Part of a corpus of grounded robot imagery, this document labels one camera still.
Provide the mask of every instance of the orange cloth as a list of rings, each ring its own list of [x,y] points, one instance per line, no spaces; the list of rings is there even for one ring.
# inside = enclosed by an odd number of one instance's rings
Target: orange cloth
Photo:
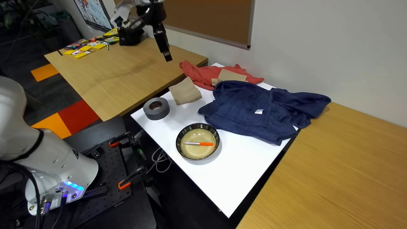
[[[197,67],[192,65],[189,61],[181,61],[179,64],[181,71],[192,79],[193,84],[212,90],[212,79],[217,79],[218,74],[222,69],[226,69],[229,71],[236,72],[245,75],[245,81],[251,83],[251,84],[259,84],[264,79],[263,77],[255,77],[246,72],[244,69],[241,69],[239,65],[234,66],[225,66],[225,67],[217,67],[217,66],[203,66],[203,67]]]

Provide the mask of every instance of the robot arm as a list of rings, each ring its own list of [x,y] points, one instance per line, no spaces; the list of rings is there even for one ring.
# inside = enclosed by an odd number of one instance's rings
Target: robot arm
[[[49,200],[49,209],[59,206],[61,195],[67,197],[67,203],[80,200],[98,174],[98,163],[75,153],[53,132],[28,126],[23,118],[25,104],[23,86],[0,76],[0,160],[29,169],[40,198]],[[25,186],[25,198],[28,211],[35,215],[31,182]]]
[[[151,25],[155,42],[160,52],[166,61],[171,61],[173,58],[169,52],[166,32],[162,24],[162,20],[166,18],[166,13],[164,10],[164,0],[136,0],[134,2],[138,18],[131,19],[128,22],[122,16],[113,19],[113,22],[118,25],[118,34],[132,34],[132,32],[142,30],[145,25]]]

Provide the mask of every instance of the gray tape roll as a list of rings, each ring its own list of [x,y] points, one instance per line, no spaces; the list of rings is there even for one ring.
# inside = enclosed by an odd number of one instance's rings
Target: gray tape roll
[[[169,113],[169,105],[164,98],[151,98],[142,109],[148,119],[161,119]]]

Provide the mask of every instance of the navy blue shirt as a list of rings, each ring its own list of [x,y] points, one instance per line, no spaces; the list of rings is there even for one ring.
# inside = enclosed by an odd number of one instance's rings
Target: navy blue shirt
[[[265,90],[244,81],[218,83],[213,97],[213,102],[198,109],[207,123],[276,145],[296,133],[293,126],[307,126],[330,102],[320,94]]]

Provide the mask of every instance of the white wall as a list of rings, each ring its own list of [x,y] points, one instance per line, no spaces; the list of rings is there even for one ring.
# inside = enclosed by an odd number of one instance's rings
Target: white wall
[[[276,86],[407,127],[405,11],[405,0],[257,0],[249,51],[167,34],[211,62],[237,62]]]

